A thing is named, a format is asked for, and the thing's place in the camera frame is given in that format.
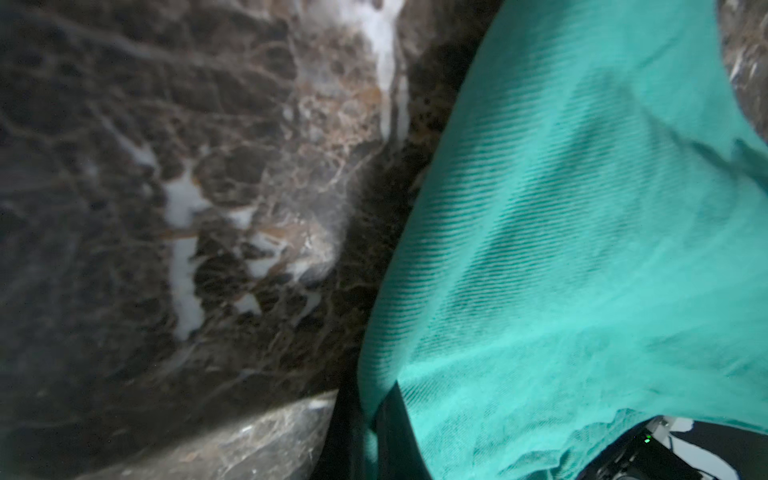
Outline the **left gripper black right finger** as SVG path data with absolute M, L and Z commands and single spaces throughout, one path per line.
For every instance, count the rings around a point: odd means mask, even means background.
M 431 480 L 398 383 L 377 410 L 375 432 L 379 479 Z

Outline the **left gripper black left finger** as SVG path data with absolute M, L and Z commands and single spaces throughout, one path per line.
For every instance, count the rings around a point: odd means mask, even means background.
M 356 383 L 345 383 L 336 397 L 320 457 L 311 480 L 364 478 L 364 416 Z

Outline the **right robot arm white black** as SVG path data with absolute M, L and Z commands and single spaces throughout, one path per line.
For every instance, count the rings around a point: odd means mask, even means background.
M 719 480 L 740 478 L 715 453 L 677 435 L 693 429 L 688 418 L 658 416 L 622 435 L 577 476 L 578 480 Z

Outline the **green long pants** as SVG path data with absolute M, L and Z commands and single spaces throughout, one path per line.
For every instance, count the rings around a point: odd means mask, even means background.
M 711 1 L 507 1 L 365 334 L 434 479 L 573 479 L 658 415 L 767 429 L 767 148 Z

